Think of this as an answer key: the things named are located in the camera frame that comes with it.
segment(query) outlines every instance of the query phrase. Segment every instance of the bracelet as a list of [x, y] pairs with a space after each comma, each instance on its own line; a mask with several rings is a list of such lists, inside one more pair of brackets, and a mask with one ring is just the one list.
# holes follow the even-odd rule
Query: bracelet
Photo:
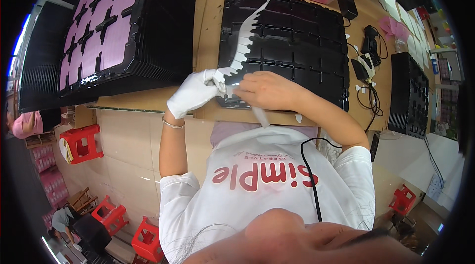
[[174, 128], [174, 129], [183, 129], [183, 127], [185, 127], [185, 124], [183, 124], [183, 126], [175, 126], [175, 125], [172, 125], [172, 124], [168, 123], [167, 121], [165, 121], [165, 116], [162, 117], [162, 122], [163, 122], [165, 125], [167, 125], [167, 126], [169, 126], [169, 127], [172, 127], [172, 128]]

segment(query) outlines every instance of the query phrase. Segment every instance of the hand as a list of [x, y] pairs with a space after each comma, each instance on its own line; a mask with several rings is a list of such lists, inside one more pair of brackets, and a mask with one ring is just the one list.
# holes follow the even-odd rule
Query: hand
[[73, 243], [73, 247], [74, 247], [75, 249], [77, 249], [78, 251], [80, 251], [80, 252], [83, 251], [83, 248], [81, 248], [81, 247], [79, 246], [79, 244], [77, 244], [77, 243]]
[[219, 95], [216, 85], [206, 85], [213, 79], [216, 69], [206, 69], [188, 75], [180, 88], [167, 101], [167, 106], [175, 119], [184, 118], [186, 113], [195, 110], [211, 98]]
[[268, 110], [298, 112], [302, 94], [309, 92], [300, 85], [270, 71], [244, 75], [234, 94], [252, 106]]

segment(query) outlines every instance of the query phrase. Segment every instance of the workbench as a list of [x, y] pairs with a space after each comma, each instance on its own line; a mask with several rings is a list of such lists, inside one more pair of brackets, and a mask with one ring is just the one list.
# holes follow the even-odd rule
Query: workbench
[[[371, 25], [382, 33], [378, 20], [384, 16], [388, 16], [389, 13], [383, 9], [378, 0], [354, 1], [358, 9], [358, 17], [351, 21], [351, 26], [346, 28], [346, 33], [350, 35], [348, 42], [360, 49], [364, 39], [364, 28], [367, 25]], [[193, 71], [199, 72], [204, 69], [217, 68], [223, 4], [224, 0], [196, 0], [193, 35]], [[340, 11], [336, 0], [331, 2], [329, 5], [319, 5], [331, 10]], [[426, 37], [428, 37], [428, 40], [432, 40], [432, 36], [430, 35], [427, 26]], [[377, 42], [378, 50], [381, 49], [381, 56], [385, 57], [386, 49], [383, 42], [380, 43], [378, 38]], [[394, 38], [387, 39], [386, 44], [388, 48], [388, 58], [383, 59], [381, 65], [376, 67], [376, 76], [373, 78], [373, 81], [376, 83], [375, 89], [378, 92], [381, 102], [383, 116], [377, 116], [374, 119], [370, 130], [385, 130], [388, 127], [389, 108], [391, 103], [390, 57], [392, 54], [396, 53]], [[357, 53], [349, 46], [348, 55], [349, 58], [354, 58], [357, 56]], [[424, 71], [429, 78], [429, 86], [431, 92], [433, 92], [435, 90], [435, 77], [432, 68], [424, 67]], [[363, 83], [356, 78], [356, 74], [350, 64], [350, 108], [348, 113], [358, 121], [362, 128], [365, 129], [370, 123], [373, 114], [370, 110], [365, 109], [359, 104], [355, 85], [363, 86]], [[163, 113], [167, 109], [166, 101], [171, 95], [173, 95], [176, 89], [178, 89], [178, 87], [100, 97], [96, 104], [89, 105], [89, 107], [97, 109]], [[360, 92], [359, 98], [361, 102], [369, 104], [368, 95], [369, 92], [366, 92], [365, 94]], [[315, 123], [305, 117], [303, 117], [302, 123], [298, 123], [295, 118], [295, 113], [266, 111], [266, 114], [271, 124], [301, 126], [315, 125]], [[212, 99], [205, 106], [195, 110], [193, 116], [204, 120], [258, 122], [251, 110], [223, 108], [219, 106], [216, 99]]]

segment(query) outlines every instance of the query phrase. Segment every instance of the white glove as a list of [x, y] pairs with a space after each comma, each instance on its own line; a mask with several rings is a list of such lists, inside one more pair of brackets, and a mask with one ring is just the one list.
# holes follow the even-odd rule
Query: white glove
[[79, 244], [77, 244], [77, 243], [73, 243], [73, 247], [74, 247], [75, 249], [77, 249], [78, 251], [80, 251], [80, 252], [83, 251], [83, 248], [81, 248], [81, 247], [79, 246]]
[[215, 72], [216, 69], [205, 69], [188, 75], [180, 88], [167, 101], [168, 109], [176, 119], [184, 118], [187, 112], [205, 105], [220, 94], [212, 82]]

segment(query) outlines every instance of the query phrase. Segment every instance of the pink shirt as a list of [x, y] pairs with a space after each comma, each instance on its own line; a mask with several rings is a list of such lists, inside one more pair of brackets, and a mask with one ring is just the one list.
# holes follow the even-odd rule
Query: pink shirt
[[22, 113], [13, 123], [13, 127], [11, 132], [16, 138], [25, 139], [28, 136], [32, 136], [33, 134], [40, 134], [43, 133], [43, 120], [41, 119], [41, 115], [39, 111], [35, 111], [35, 125], [33, 127], [33, 131], [30, 133], [23, 132], [22, 123], [28, 123], [31, 117], [31, 113]]

